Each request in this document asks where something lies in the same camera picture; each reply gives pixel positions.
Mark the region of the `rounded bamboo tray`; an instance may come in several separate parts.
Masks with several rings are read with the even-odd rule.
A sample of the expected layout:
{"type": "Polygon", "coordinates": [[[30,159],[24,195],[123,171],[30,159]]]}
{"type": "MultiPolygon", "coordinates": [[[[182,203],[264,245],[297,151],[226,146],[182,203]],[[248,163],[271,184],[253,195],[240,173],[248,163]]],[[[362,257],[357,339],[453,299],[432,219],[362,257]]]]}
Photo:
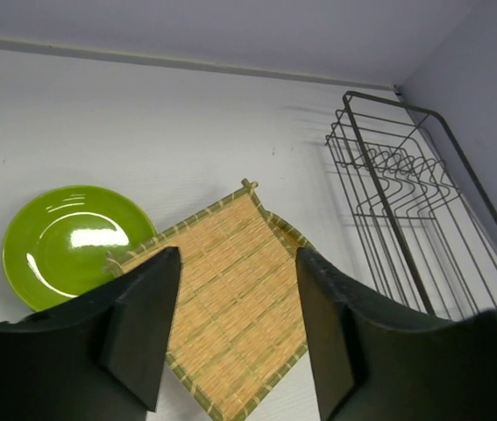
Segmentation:
{"type": "Polygon", "coordinates": [[[315,250],[312,243],[287,220],[269,210],[265,211],[265,217],[271,228],[295,251],[301,247],[315,250]]]}

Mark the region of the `square bamboo tray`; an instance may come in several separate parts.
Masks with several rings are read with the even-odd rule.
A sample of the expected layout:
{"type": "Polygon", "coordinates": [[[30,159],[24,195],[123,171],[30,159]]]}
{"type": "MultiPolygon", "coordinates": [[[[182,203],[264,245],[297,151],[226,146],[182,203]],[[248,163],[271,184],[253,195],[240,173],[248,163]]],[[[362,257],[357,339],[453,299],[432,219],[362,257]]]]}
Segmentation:
{"type": "Polygon", "coordinates": [[[166,362],[214,420],[244,420],[306,353],[296,251],[266,221],[257,183],[131,251],[108,253],[123,275],[168,246],[181,285],[166,362]]]}

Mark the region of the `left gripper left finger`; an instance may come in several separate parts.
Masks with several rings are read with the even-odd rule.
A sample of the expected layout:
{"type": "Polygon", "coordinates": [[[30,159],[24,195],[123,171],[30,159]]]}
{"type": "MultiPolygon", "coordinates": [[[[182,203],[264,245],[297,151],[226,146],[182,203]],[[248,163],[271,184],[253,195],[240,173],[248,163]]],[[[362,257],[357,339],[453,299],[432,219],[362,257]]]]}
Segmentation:
{"type": "Polygon", "coordinates": [[[0,322],[0,420],[145,419],[180,281],[171,246],[77,298],[0,322]]]}

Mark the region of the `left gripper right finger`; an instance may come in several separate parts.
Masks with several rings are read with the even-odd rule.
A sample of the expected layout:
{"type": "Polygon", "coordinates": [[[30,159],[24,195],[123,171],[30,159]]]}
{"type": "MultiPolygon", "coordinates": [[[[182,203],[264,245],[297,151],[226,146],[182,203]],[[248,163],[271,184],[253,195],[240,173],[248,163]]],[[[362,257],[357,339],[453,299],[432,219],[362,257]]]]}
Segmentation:
{"type": "Polygon", "coordinates": [[[323,420],[497,420],[497,310],[449,321],[308,248],[296,275],[323,420]]]}

